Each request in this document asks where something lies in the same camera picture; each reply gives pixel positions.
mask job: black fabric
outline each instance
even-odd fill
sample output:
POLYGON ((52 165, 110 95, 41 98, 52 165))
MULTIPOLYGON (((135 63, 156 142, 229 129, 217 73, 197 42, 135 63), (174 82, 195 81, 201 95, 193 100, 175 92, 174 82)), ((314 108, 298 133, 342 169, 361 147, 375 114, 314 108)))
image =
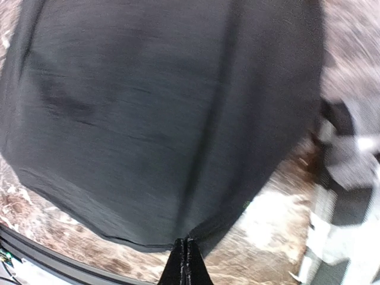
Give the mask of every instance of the black fabric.
POLYGON ((103 238, 206 254, 312 123, 323 53, 310 1, 27 0, 0 150, 103 238))
POLYGON ((323 100, 321 106, 321 115, 334 125, 337 135, 355 134, 352 117, 346 104, 329 104, 323 100))

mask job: brown marble surface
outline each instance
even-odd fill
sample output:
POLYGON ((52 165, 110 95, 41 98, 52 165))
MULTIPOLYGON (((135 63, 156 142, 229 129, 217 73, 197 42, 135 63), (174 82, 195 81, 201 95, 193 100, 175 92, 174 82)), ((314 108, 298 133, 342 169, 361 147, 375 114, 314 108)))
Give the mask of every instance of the brown marble surface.
MULTIPOLYGON (((0 0, 0 67, 20 0, 0 0)), ((284 161, 229 234, 205 260, 216 285, 295 285, 305 250, 312 179, 307 151, 284 161)), ((18 183, 0 157, 0 223, 27 238, 94 267, 157 282, 168 252, 143 254, 107 242, 18 183)))

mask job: black cloth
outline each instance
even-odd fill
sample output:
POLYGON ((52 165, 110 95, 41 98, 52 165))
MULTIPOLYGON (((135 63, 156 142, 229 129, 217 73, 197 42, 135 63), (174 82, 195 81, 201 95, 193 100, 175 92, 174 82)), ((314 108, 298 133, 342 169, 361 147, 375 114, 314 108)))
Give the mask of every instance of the black cloth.
POLYGON ((319 3, 25 0, 0 150, 101 237, 208 253, 318 113, 319 3))

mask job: gray cloth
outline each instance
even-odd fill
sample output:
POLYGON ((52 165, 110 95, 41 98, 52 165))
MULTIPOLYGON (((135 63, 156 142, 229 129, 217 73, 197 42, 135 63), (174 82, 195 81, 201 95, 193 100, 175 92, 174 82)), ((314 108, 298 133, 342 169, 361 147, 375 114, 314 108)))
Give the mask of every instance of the gray cloth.
POLYGON ((207 253, 313 121, 322 54, 314 1, 25 0, 0 150, 105 239, 207 253))
POLYGON ((297 278, 307 285, 377 285, 380 2, 327 0, 323 6, 322 165, 297 278))

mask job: black rubber edge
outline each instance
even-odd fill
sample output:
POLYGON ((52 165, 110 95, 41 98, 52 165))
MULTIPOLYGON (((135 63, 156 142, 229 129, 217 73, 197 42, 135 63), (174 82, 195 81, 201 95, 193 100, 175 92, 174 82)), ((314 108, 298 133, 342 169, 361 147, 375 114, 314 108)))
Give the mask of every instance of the black rubber edge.
POLYGON ((0 244, 16 258, 25 258, 73 285, 153 285, 85 265, 51 251, 0 224, 0 244))

